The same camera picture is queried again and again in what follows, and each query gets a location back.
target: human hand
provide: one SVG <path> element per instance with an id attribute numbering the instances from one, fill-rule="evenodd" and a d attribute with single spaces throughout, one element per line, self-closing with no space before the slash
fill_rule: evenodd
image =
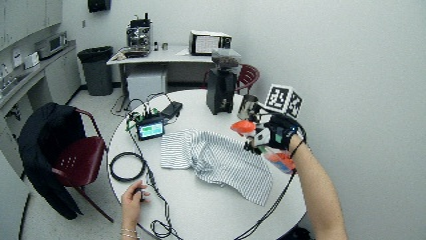
<path id="1" fill-rule="evenodd" d="M 297 135 L 296 133 L 301 128 L 298 122 L 290 117 L 277 114 L 270 117 L 269 122 L 265 123 L 265 127 L 270 131 L 268 146 L 289 150 L 292 137 Z"/>
<path id="2" fill-rule="evenodd" d="M 149 196 L 149 192 L 136 191 L 137 188 L 146 189 L 146 185 L 142 184 L 142 180 L 134 182 L 121 196 L 121 208 L 122 208 L 122 226 L 128 229 L 136 227 L 141 212 L 141 198 Z"/>

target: white striped cloth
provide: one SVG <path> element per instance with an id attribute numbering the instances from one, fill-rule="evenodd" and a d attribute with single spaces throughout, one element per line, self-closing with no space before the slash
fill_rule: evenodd
<path id="1" fill-rule="evenodd" d="M 194 129 L 165 134 L 161 139 L 161 167 L 192 167 L 201 180 L 228 184 L 249 201 L 265 206 L 272 174 L 262 157 L 245 151 L 241 141 Z"/>

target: red chair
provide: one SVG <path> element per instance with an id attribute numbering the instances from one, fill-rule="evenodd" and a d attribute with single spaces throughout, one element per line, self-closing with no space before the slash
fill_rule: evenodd
<path id="1" fill-rule="evenodd" d="M 84 187 L 95 182 L 103 162 L 104 152 L 108 151 L 105 141 L 97 128 L 92 114 L 76 108 L 76 111 L 91 118 L 97 136 L 87 137 L 65 147 L 59 158 L 52 163 L 52 172 L 65 187 L 73 187 L 103 216 L 113 219 L 88 197 Z"/>
<path id="2" fill-rule="evenodd" d="M 250 88 L 256 81 L 260 78 L 260 72 L 256 67 L 249 64 L 240 64 L 241 70 L 237 78 L 237 85 L 236 85 L 236 92 L 240 94 L 240 90 L 248 89 L 248 94 L 250 94 Z M 209 71 L 204 74 L 204 81 L 202 81 L 202 89 L 206 89 Z"/>

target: black jacket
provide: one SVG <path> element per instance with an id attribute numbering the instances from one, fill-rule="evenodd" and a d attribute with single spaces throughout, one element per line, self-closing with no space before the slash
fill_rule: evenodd
<path id="1" fill-rule="evenodd" d="M 28 118 L 19 137 L 19 152 L 28 179 L 53 209 L 67 218 L 83 214 L 52 173 L 52 163 L 73 141 L 85 137 L 75 107 L 48 103 Z"/>

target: coffee maker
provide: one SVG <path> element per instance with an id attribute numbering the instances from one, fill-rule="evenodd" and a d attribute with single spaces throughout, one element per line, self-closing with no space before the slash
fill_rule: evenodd
<path id="1" fill-rule="evenodd" d="M 213 113 L 232 113 L 237 84 L 234 70 L 240 66 L 241 55 L 232 49 L 213 49 L 212 61 L 216 68 L 209 71 L 206 105 Z"/>
<path id="2" fill-rule="evenodd" d="M 133 53 L 138 53 L 141 56 L 146 56 L 150 53 L 150 41 L 152 41 L 152 22 L 148 19 L 148 13 L 145 13 L 145 19 L 130 21 L 126 28 L 128 47 Z"/>

